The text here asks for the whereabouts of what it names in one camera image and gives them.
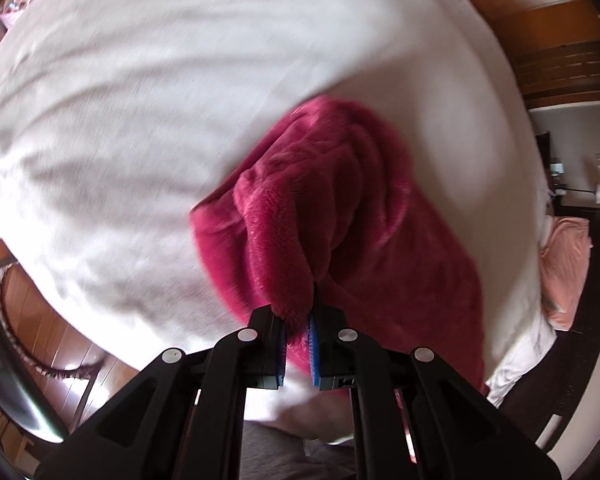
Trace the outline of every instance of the pink towel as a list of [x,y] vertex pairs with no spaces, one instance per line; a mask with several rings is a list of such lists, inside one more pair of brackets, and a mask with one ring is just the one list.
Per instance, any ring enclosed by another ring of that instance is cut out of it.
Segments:
[[243,322],[272,304],[305,333],[313,284],[382,346],[425,345],[482,385],[474,263],[424,198],[402,139],[361,105],[318,97],[276,124],[190,216],[219,295]]
[[570,330],[589,272],[589,220],[565,216],[553,218],[552,223],[540,252],[542,306],[556,330]]

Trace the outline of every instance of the white sheet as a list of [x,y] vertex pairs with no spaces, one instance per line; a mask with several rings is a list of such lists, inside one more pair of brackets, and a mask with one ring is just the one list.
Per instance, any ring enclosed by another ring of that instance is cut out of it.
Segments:
[[[510,67],[468,0],[35,1],[0,46],[0,236],[49,303],[128,364],[207,348],[238,325],[187,213],[319,92],[404,135],[477,263],[497,402],[555,337],[539,306],[546,189]],[[315,395],[294,370],[287,384],[251,395],[248,417]]]

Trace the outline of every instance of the screw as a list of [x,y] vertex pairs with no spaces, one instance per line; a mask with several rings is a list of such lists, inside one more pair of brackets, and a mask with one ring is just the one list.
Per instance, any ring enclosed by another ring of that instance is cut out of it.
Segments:
[[421,363],[430,363],[433,361],[435,354],[431,348],[421,346],[420,348],[416,349],[416,351],[413,353],[413,356]]
[[249,341],[253,341],[258,337],[258,332],[256,332],[253,328],[243,328],[238,332],[238,339],[240,341],[244,341],[248,343]]
[[169,348],[162,352],[162,360],[169,365],[177,363],[180,359],[182,359],[182,350],[177,348]]
[[358,339],[358,332],[352,328],[343,328],[338,332],[338,339],[340,339],[340,341],[350,343],[351,341]]

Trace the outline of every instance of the gray fabric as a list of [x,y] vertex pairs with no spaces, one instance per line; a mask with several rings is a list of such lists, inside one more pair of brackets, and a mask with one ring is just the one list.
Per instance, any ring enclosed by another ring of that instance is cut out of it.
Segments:
[[307,443],[255,422],[244,423],[240,480],[354,480],[351,447]]

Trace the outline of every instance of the wall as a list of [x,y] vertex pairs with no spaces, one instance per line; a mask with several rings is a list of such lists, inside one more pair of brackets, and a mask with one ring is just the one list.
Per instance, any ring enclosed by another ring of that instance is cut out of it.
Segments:
[[[559,156],[570,187],[593,189],[600,182],[596,153],[600,153],[600,102],[530,110],[537,133],[551,131],[554,156]],[[564,203],[592,205],[593,195],[569,193]],[[563,436],[550,456],[568,478],[600,438],[600,357]]]

